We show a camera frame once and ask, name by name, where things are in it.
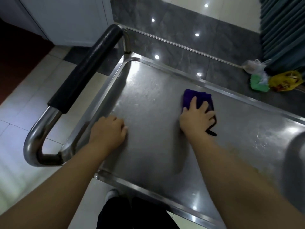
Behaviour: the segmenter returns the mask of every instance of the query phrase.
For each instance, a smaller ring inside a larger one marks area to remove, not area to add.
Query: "black handle grip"
[[[66,114],[122,36],[123,31],[119,26],[109,26],[52,96],[48,105]]]

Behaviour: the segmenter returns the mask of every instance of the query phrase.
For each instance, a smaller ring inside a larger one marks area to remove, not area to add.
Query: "hand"
[[[104,148],[108,155],[124,141],[127,129],[123,119],[101,117],[91,129],[88,145],[93,145],[97,150]]]
[[[197,109],[196,100],[196,96],[192,98],[189,110],[186,107],[183,108],[179,119],[180,128],[189,140],[192,137],[207,135],[206,130],[215,123],[213,119],[215,112],[205,113],[209,106],[208,102],[204,101],[201,107]]]

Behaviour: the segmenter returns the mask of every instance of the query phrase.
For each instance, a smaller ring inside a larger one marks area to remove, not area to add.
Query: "person's left arm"
[[[94,173],[124,141],[126,133],[122,119],[115,116],[99,119],[86,146],[0,216],[1,228],[68,228]]]

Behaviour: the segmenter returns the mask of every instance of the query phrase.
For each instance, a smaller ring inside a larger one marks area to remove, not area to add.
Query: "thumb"
[[[125,137],[126,137],[127,130],[128,130],[128,127],[127,127],[127,126],[124,126],[124,127],[122,128],[121,136],[122,136],[122,138],[124,138],[124,139],[125,139]]]

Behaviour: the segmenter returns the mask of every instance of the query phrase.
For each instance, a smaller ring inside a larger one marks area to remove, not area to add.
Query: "stainless steel tray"
[[[135,53],[120,59],[59,152],[62,161],[88,142],[101,116],[115,114],[124,118],[128,136],[96,178],[204,227],[225,227],[179,127],[187,88],[212,94],[216,141],[256,167],[304,212],[304,118]]]

